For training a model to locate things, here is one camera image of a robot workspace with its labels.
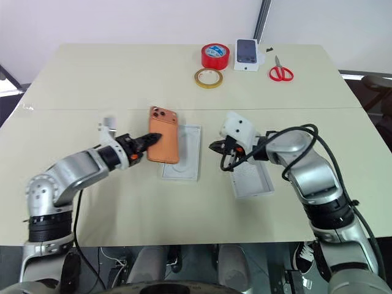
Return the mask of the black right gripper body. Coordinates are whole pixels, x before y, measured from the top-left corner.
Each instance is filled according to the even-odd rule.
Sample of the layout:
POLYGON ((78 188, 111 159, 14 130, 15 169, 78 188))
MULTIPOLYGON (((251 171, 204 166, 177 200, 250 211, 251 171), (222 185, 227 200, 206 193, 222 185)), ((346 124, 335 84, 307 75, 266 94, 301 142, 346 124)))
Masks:
POLYGON ((226 136, 222 144, 223 155, 221 162, 245 162, 246 153, 242 146, 231 136, 226 136))

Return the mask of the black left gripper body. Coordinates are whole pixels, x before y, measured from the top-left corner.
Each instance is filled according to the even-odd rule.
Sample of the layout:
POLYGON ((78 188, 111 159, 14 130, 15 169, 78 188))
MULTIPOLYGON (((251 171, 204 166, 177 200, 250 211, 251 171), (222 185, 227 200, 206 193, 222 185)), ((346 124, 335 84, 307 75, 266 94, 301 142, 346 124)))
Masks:
POLYGON ((141 161, 143 153, 145 152, 144 139, 142 139, 141 137, 131 138, 129 134, 124 134, 116 137, 116 141, 123 148, 130 167, 134 166, 135 164, 138 164, 141 161))

